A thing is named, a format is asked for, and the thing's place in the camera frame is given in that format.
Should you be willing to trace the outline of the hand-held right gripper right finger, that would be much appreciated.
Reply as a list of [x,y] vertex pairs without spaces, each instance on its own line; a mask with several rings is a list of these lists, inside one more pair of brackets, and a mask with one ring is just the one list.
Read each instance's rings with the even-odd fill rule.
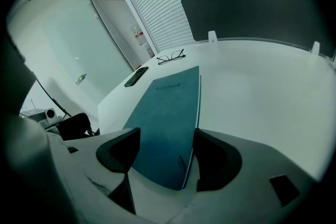
[[281,223],[316,181],[275,148],[210,130],[194,132],[196,195],[170,223]]

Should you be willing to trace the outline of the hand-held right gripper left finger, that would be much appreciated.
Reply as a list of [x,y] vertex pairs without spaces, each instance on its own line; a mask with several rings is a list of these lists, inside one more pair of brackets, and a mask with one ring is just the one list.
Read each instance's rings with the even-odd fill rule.
[[48,133],[52,160],[77,223],[141,223],[128,171],[140,149],[140,129],[64,141]]

